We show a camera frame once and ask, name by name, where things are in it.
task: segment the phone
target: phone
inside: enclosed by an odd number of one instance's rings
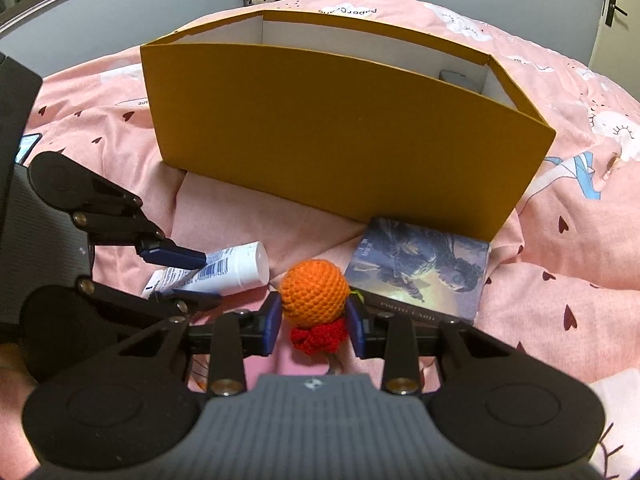
[[[15,156],[17,164],[24,164],[24,161],[27,160],[31,150],[41,138],[42,134],[29,134],[22,136],[20,139],[20,149],[18,150],[18,154]]]

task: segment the yellow box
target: yellow box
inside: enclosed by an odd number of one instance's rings
[[[492,56],[385,23],[256,10],[141,53],[167,164],[363,222],[492,240],[555,136]]]

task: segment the white tube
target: white tube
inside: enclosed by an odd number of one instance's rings
[[[198,270],[170,267],[156,270],[142,293],[190,290],[230,296],[269,283],[269,259],[264,245],[253,242],[207,254],[207,265]]]

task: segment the pink blanket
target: pink blanket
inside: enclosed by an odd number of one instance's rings
[[[476,325],[594,383],[606,406],[607,431],[593,463],[606,478],[629,478],[640,468],[638,102],[557,52],[431,4],[284,0],[268,6],[380,20],[489,52],[556,129],[548,157],[492,243]],[[247,81],[248,88],[256,84]],[[278,98],[283,89],[269,90]],[[260,127],[259,116],[242,120],[247,128]],[[62,151],[137,193],[146,215],[179,244],[212,251],[261,240],[274,286],[293,263],[306,258],[326,258],[344,268],[363,231],[357,222],[162,164],[138,47],[47,78],[29,122],[31,132],[44,134],[33,155]],[[153,270],[131,248],[97,250],[99,282],[139,294]],[[266,293],[228,298],[219,310],[257,308]],[[250,386],[265,372],[326,372],[323,358],[293,350],[287,337],[283,327],[273,356],[246,360]],[[347,344],[338,357],[345,372],[368,372],[379,384],[378,360],[356,359]],[[437,387],[430,361],[423,367],[426,387]],[[0,378],[0,476],[13,480],[36,465],[19,425],[30,384],[15,372],[0,370]]]

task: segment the red crochet bow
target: red crochet bow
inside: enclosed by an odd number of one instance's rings
[[[332,323],[316,325],[310,329],[294,327],[291,329],[291,342],[296,349],[308,355],[319,352],[334,354],[348,335],[346,322],[341,317]]]

